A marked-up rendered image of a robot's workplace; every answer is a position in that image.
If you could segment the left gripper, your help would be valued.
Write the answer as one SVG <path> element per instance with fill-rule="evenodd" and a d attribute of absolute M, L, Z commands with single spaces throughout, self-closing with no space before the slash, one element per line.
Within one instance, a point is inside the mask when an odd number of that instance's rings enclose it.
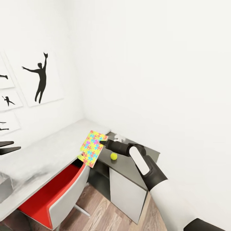
<path fill-rule="evenodd" d="M 14 141 L 0 141 L 0 147 L 12 145 L 12 144 L 14 144 Z M 4 155 L 4 154 L 7 154 L 10 152 L 19 150 L 19 149 L 21 149 L 21 147 L 9 147 L 9 148 L 3 148 L 3 149 L 0 148 L 0 155 Z"/>

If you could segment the jigsaw puzzle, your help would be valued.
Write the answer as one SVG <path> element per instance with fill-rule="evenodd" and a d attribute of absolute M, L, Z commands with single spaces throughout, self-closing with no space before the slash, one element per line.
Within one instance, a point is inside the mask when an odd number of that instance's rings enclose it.
<path fill-rule="evenodd" d="M 94 164 L 104 146 L 99 142 L 107 141 L 107 139 L 108 136 L 91 130 L 80 148 L 80 152 L 84 152 L 83 156 L 79 155 L 78 159 L 86 163 L 86 165 L 94 167 Z"/>

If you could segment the tennis ball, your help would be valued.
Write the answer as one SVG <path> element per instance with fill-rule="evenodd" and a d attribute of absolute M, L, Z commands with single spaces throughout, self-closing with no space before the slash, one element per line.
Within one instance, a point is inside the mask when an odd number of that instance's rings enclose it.
<path fill-rule="evenodd" d="M 111 154 L 111 159 L 116 160 L 117 159 L 117 153 L 112 153 Z"/>

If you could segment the toy box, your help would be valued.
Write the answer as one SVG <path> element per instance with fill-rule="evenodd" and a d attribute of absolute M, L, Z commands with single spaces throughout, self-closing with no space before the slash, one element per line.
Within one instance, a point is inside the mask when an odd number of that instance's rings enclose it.
<path fill-rule="evenodd" d="M 2 203 L 13 192 L 13 190 L 11 177 L 0 172 L 0 203 Z"/>

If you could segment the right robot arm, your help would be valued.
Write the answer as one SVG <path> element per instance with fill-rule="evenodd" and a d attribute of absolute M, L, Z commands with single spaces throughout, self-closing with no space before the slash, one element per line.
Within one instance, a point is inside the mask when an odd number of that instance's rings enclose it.
<path fill-rule="evenodd" d="M 146 155 L 145 146 L 137 143 L 125 144 L 125 137 L 117 134 L 115 140 L 99 143 L 114 153 L 132 157 L 147 186 L 167 231 L 225 231 L 207 223 L 187 200 L 178 192 L 153 159 Z"/>

